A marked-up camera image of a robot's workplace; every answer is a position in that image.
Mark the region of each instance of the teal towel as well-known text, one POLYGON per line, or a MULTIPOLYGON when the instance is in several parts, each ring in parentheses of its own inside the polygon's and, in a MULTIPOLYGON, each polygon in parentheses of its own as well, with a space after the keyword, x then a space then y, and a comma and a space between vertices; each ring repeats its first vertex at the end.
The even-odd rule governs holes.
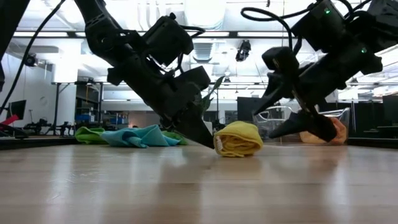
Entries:
POLYGON ((180 142, 164 136, 158 125, 105 131, 101 138, 114 147, 176 146, 180 142))

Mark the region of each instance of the wooden surface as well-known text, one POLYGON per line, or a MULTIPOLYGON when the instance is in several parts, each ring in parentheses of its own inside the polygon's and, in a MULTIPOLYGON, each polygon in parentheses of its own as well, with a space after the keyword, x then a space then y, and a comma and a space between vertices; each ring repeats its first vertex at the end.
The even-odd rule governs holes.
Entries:
POLYGON ((398 223, 398 152, 266 146, 0 151, 0 222, 398 223))

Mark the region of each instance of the yellow cloth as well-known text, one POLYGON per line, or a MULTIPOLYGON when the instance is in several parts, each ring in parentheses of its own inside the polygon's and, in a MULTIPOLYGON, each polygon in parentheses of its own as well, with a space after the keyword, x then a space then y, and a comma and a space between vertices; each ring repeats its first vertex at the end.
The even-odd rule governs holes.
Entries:
POLYGON ((215 133, 214 145, 219 155, 245 157, 262 149, 262 139, 255 125, 235 121, 215 133))

